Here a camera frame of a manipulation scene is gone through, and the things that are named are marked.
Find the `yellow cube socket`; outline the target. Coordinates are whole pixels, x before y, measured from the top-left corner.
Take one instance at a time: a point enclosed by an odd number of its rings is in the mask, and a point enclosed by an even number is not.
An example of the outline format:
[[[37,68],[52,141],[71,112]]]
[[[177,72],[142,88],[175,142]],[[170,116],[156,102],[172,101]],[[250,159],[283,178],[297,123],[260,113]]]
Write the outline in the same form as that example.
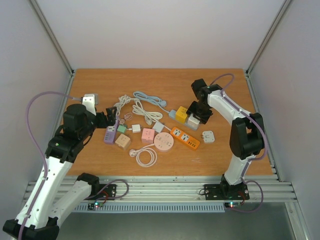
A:
[[[175,120],[181,124],[184,124],[188,117],[187,110],[187,108],[180,106],[175,113]]]

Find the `white cube socket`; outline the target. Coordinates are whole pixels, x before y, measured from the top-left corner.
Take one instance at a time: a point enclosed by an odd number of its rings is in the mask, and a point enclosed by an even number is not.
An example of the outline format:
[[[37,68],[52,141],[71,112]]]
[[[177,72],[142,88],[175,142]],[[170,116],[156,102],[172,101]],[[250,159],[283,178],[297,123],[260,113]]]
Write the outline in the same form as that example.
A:
[[[200,120],[194,117],[194,115],[191,113],[188,117],[187,124],[192,128],[197,130],[200,125]]]

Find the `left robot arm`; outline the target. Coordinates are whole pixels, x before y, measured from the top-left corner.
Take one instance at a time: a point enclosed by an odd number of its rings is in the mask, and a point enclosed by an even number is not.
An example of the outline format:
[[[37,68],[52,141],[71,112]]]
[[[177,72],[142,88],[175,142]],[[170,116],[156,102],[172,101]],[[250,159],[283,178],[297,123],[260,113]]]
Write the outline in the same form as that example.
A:
[[[101,193],[97,176],[82,173],[71,189],[55,201],[59,187],[76,157],[96,129],[116,123],[116,107],[92,113],[83,104],[72,104],[63,114],[63,124],[49,141],[45,165],[31,195],[20,213],[7,220],[2,230],[20,240],[55,240],[70,213],[86,198],[96,199]]]

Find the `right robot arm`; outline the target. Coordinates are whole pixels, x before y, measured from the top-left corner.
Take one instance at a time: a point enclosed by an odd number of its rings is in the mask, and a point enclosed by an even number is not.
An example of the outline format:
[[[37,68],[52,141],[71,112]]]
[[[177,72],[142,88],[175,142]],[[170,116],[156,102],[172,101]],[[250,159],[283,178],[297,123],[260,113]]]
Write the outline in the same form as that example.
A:
[[[241,108],[218,84],[207,85],[201,78],[195,80],[191,88],[197,100],[187,109],[188,116],[206,124],[213,114],[212,110],[216,110],[231,126],[229,146],[232,158],[220,184],[209,189],[209,196],[217,196],[222,200],[234,200],[238,196],[247,198],[244,176],[261,150],[267,150],[262,115]]]

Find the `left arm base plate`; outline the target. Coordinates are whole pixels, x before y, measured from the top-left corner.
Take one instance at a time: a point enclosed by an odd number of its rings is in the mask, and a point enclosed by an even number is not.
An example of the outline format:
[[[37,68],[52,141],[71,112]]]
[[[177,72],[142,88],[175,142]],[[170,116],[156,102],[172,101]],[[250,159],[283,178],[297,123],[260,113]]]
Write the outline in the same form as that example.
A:
[[[113,200],[117,193],[117,185],[112,183],[105,187],[99,194],[89,198],[90,201],[102,201],[106,198]]]

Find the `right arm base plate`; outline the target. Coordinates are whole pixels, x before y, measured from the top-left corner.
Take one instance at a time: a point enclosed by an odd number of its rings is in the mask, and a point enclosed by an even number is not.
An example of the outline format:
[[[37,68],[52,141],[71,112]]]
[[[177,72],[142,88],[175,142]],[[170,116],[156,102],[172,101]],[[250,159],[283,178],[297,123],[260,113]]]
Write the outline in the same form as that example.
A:
[[[205,184],[204,196],[206,200],[212,201],[240,201],[250,199],[248,187],[244,183],[237,185],[229,185],[227,183]]]

